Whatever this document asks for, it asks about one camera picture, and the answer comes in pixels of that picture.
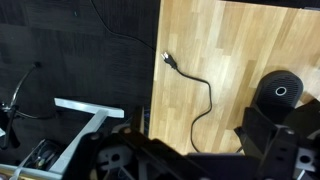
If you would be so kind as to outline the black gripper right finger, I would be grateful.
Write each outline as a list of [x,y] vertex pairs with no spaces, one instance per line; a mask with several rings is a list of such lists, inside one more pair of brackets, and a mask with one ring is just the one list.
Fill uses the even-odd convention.
[[244,152],[258,161],[255,180],[319,180],[319,142],[246,108],[237,128]]

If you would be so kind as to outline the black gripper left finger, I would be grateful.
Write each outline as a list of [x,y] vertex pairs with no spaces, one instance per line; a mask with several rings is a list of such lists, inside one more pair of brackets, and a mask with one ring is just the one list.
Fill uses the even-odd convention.
[[76,147],[64,180],[102,180],[116,170],[135,180],[199,180],[199,166],[160,140],[122,128],[105,137],[85,134]]

